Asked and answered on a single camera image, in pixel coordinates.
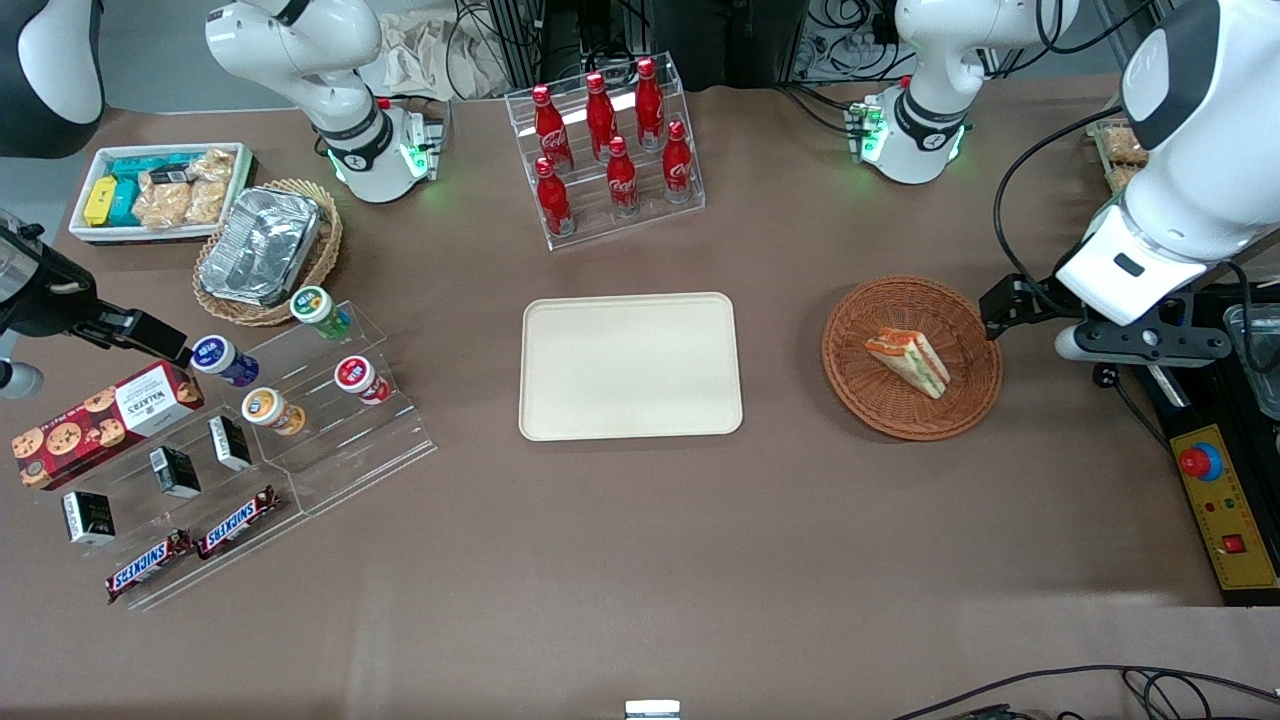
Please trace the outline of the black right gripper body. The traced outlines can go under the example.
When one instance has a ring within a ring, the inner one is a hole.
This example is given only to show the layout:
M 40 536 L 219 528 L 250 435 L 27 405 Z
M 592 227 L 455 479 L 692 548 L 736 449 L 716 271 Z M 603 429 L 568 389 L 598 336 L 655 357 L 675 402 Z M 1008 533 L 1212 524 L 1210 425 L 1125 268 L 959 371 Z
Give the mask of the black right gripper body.
M 67 334 L 84 340 L 99 319 L 95 277 L 56 250 L 44 250 L 24 284 L 3 300 L 1 329 L 32 338 Z

